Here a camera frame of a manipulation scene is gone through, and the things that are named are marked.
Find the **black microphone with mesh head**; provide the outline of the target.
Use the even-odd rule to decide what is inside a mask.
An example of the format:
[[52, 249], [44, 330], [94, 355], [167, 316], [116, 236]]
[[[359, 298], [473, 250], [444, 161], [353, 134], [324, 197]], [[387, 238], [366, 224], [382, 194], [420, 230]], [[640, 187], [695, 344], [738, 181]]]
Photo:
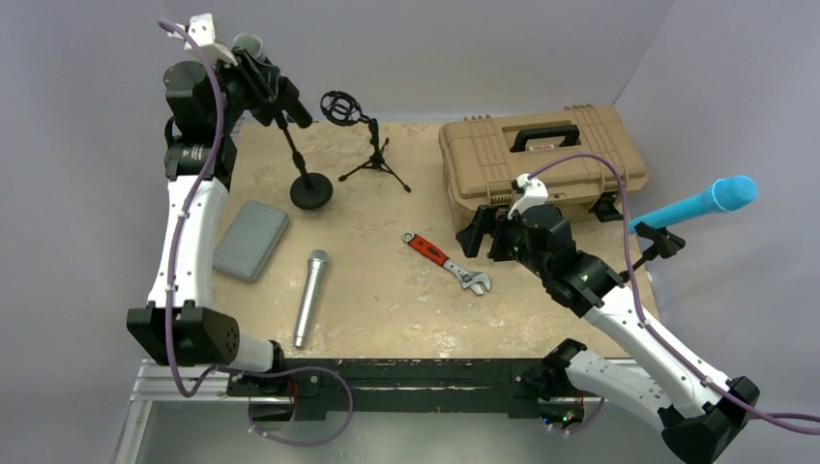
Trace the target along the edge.
[[268, 127], [284, 115], [301, 129], [313, 123], [312, 116], [300, 101], [298, 88], [271, 62], [258, 36], [251, 33], [236, 36], [231, 51], [238, 61], [239, 75], [248, 88], [246, 110], [258, 123]]

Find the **black round base mic stand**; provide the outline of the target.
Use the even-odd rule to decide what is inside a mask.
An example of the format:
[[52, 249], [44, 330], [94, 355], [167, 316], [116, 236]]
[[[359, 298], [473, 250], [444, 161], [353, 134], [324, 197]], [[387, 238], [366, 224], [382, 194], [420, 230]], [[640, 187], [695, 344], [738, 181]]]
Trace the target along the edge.
[[289, 191], [291, 202], [302, 210], [317, 210], [326, 205], [333, 195], [331, 181], [321, 173], [308, 172], [303, 154], [297, 148], [288, 128], [287, 117], [290, 117], [301, 129], [313, 123], [313, 117], [300, 101], [300, 92], [286, 76], [279, 76], [278, 96], [274, 102], [264, 102], [251, 115], [265, 127], [276, 123], [282, 131], [291, 150], [291, 158], [299, 177], [292, 183]]

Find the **silver mesh head microphone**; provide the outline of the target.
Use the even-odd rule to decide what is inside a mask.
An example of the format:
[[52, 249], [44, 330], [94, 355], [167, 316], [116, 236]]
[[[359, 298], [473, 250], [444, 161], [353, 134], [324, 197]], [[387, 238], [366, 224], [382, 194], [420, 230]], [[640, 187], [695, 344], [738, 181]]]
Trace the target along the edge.
[[318, 305], [324, 276], [330, 266], [330, 256], [323, 249], [315, 249], [307, 261], [307, 279], [293, 333], [292, 345], [303, 349], [307, 345], [312, 320]]

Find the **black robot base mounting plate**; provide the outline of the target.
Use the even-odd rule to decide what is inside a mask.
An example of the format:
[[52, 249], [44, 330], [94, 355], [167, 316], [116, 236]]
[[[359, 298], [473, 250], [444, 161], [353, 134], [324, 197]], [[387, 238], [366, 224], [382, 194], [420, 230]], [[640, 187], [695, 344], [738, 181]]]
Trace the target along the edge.
[[290, 359], [282, 378], [230, 374], [227, 395], [262, 421], [322, 421], [330, 413], [557, 415], [581, 392], [540, 358]]

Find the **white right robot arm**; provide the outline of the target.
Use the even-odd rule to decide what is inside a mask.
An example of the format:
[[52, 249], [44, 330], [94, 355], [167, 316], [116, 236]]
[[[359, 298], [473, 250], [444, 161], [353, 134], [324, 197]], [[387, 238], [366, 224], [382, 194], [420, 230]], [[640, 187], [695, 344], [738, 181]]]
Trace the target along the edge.
[[713, 463], [749, 421], [746, 406], [760, 391], [734, 379], [686, 348], [634, 300], [622, 276], [577, 248], [569, 222], [549, 205], [510, 215], [481, 206], [455, 237], [475, 257], [483, 237], [495, 262], [515, 261], [536, 275], [553, 301], [606, 333], [641, 366], [637, 373], [567, 338], [542, 359], [542, 372], [525, 383], [550, 399], [569, 390], [595, 393], [659, 431], [685, 463]]

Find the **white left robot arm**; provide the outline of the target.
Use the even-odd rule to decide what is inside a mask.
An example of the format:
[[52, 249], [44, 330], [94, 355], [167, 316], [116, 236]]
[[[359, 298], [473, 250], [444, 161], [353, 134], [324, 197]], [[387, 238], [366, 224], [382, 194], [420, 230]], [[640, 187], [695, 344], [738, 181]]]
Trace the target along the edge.
[[[237, 148], [231, 132], [248, 111], [264, 125], [275, 115], [280, 71], [269, 59], [238, 52], [236, 65], [219, 63], [215, 89], [206, 68], [184, 61], [163, 75], [171, 110], [163, 135], [168, 219], [160, 267], [142, 307], [126, 327], [158, 364], [215, 364], [251, 371], [263, 394], [287, 386], [288, 369], [274, 341], [241, 333], [238, 322], [213, 308], [212, 265], [220, 214], [231, 186]], [[215, 92], [221, 99], [215, 99]]]

